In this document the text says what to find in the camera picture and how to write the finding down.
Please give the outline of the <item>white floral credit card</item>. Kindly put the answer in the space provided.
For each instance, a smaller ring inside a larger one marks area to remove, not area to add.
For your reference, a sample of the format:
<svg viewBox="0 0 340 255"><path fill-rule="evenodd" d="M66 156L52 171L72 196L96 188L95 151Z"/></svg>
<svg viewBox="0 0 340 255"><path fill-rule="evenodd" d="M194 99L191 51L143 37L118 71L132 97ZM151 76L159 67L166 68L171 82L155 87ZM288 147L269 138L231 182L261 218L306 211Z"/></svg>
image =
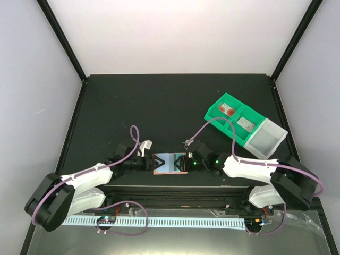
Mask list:
<svg viewBox="0 0 340 255"><path fill-rule="evenodd" d="M247 120L246 118L244 117L241 117L238 121L237 121L237 124L244 128L246 131L248 132L251 132L255 127L256 125L253 124L252 122L250 122L249 120Z"/></svg>

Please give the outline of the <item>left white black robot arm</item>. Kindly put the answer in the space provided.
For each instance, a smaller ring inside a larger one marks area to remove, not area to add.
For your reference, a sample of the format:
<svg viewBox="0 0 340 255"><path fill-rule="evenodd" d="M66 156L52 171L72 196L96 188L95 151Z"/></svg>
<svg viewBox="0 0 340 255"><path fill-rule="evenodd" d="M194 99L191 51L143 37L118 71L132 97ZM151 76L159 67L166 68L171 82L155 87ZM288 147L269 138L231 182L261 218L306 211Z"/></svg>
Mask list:
<svg viewBox="0 0 340 255"><path fill-rule="evenodd" d="M51 232L67 217L84 210L110 211L114 199L99 188L101 185L120 178L125 171L154 171L165 165L165 160L149 151L151 145L150 140L123 141L102 163L69 175L47 174L24 207L32 224Z"/></svg>

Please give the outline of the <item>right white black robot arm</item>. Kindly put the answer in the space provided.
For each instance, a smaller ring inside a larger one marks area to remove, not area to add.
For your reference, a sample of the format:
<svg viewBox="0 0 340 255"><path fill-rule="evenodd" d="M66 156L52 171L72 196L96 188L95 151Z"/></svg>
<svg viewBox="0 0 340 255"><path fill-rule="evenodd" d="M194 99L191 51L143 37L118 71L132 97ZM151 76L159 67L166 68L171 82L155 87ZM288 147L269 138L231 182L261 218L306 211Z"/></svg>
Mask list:
<svg viewBox="0 0 340 255"><path fill-rule="evenodd" d="M235 159L229 153L189 152L174 158L174 166L181 172L206 170L215 175L243 178L264 183L251 188L241 201L247 214L254 214L269 205L287 204L297 210L309 210L317 189L318 177L292 156L259 160Z"/></svg>

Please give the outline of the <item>brown leather card holder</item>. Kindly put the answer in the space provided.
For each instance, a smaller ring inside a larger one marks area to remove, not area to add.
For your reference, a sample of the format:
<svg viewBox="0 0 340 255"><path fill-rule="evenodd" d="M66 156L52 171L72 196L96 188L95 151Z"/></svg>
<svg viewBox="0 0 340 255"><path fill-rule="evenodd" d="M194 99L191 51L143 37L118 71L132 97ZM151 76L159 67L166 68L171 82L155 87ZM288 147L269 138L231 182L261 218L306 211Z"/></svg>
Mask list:
<svg viewBox="0 0 340 255"><path fill-rule="evenodd" d="M184 175L187 174L187 172L180 171L175 166L175 161L180 156L185 156L186 153L158 153L155 154L158 158L163 160L165 163L162 166L157 167L155 170L153 170L154 175Z"/></svg>

